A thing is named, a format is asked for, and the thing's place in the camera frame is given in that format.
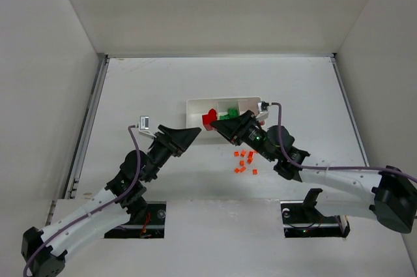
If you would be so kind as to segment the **white three-compartment container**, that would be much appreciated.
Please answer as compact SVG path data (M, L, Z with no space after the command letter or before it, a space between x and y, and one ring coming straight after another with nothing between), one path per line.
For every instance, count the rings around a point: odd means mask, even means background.
M203 124L203 116L208 115L212 109L216 112L217 119L229 114L230 109L236 109L240 115L250 110L264 125L269 112L260 110L261 101L258 96L189 99L186 102L186 127L200 127L201 132L196 138L198 144L225 144L227 141L221 135L214 130L208 130L209 126Z

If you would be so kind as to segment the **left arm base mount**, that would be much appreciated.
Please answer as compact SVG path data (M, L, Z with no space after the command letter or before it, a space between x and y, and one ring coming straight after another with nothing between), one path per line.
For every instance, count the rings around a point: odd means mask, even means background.
M166 201L148 202L143 216L133 218L108 231L105 239L163 239L165 236Z

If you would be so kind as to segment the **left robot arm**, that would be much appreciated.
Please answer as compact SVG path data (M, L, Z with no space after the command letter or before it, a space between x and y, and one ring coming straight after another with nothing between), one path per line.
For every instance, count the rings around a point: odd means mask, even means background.
M134 141L119 171L97 195L65 218L41 229L29 228L22 236L24 276L57 276L71 255L108 231L147 210L145 183L157 178L171 157L180 157L201 132L199 127L173 129L160 125L147 152Z

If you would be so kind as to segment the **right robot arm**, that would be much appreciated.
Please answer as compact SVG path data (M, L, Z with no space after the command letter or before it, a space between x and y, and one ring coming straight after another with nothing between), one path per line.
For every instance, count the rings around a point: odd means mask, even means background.
M410 233L416 217L416 188L400 170L388 166L373 173L333 170L301 165L309 153L294 147L285 127L263 130L251 111L233 119L211 122L229 143L242 143L257 151L286 180L314 184L298 203L306 223L334 216L356 216L378 221L398 233Z

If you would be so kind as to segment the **green lego plate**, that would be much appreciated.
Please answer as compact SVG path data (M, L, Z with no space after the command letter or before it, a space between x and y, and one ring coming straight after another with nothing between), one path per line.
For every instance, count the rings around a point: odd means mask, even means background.
M230 116L229 114L225 114L225 115L220 115L219 116L219 120L224 121L224 120L229 120Z

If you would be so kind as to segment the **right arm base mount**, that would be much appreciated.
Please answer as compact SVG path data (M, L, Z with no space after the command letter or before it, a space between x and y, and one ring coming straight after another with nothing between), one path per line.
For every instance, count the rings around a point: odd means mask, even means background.
M280 202L285 238L347 238L351 228L345 216L324 216L316 209L322 192L320 188L313 188L302 201Z

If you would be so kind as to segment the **green lego brick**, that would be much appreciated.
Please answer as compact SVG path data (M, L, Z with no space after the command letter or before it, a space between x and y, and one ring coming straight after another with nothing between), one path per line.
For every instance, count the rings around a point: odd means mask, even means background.
M237 110L235 108L228 108L227 109L227 114L228 114L230 119L237 118L240 115L239 110Z

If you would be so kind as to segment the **red lego brick pile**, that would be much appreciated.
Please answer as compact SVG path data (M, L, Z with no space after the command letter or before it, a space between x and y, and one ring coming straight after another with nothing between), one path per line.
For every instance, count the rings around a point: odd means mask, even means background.
M213 130L212 123L218 120L218 113L215 109L210 109L206 114L202 115L202 124L206 131Z

